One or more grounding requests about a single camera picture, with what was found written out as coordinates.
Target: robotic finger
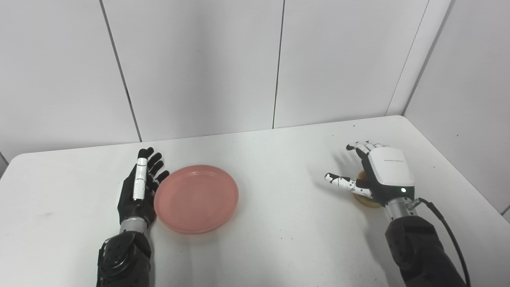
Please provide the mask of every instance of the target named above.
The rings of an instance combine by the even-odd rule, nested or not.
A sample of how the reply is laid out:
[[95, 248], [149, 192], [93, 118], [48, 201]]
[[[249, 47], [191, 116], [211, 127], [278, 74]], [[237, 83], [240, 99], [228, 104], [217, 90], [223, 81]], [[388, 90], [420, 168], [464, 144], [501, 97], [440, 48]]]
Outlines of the robotic finger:
[[329, 181], [331, 184], [338, 185], [339, 187], [346, 189], [352, 193], [371, 197], [370, 184], [366, 180], [351, 179], [350, 177], [338, 176], [336, 174], [327, 173], [324, 179]]

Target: robotic hand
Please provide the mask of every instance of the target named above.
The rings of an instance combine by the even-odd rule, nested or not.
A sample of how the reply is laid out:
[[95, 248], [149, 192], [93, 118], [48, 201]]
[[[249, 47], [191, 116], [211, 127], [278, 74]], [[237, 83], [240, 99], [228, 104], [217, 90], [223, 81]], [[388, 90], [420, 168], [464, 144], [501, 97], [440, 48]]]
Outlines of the robotic hand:
[[[442, 214], [430, 202], [415, 200], [414, 176], [404, 153], [378, 143], [355, 142], [346, 147], [356, 150], [368, 180], [355, 180], [327, 173], [325, 179], [355, 194], [372, 198], [383, 206], [390, 219], [386, 240], [407, 287], [470, 286], [464, 258]], [[425, 203], [445, 225], [459, 254], [466, 283], [462, 280], [434, 226], [419, 217], [415, 208]]]
[[170, 174], [163, 171], [161, 153], [147, 160], [153, 148], [141, 149], [138, 161], [122, 185], [119, 204], [120, 233], [99, 250], [96, 287], [149, 286], [151, 249], [145, 232], [156, 219], [154, 195]]

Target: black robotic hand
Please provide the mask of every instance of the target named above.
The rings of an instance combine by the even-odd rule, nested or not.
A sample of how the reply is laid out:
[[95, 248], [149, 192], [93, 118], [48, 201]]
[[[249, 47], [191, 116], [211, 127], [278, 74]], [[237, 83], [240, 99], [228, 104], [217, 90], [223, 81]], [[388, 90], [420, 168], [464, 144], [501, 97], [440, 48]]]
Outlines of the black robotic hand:
[[163, 167], [162, 155], [150, 157], [153, 153], [153, 148], [141, 149], [137, 165], [124, 180], [117, 205], [120, 233], [99, 250], [97, 287], [149, 287], [152, 251], [145, 232], [156, 219], [156, 190], [169, 175], [168, 171], [157, 175]]
[[119, 204], [117, 205], [119, 221], [121, 224], [128, 218], [139, 217], [143, 218], [147, 227], [149, 227], [149, 225], [151, 225], [156, 219], [156, 212], [154, 211], [154, 195], [156, 194], [156, 190], [160, 183], [170, 173], [168, 171], [163, 171], [157, 175], [158, 171], [163, 167], [163, 161], [161, 160], [162, 155], [161, 153], [152, 155], [153, 153], [154, 149], [152, 147], [147, 150], [142, 149], [139, 152], [139, 155], [142, 154], [144, 157], [148, 158], [144, 199], [133, 199], [137, 165], [133, 167], [130, 174], [126, 177], [126, 179], [124, 179]]

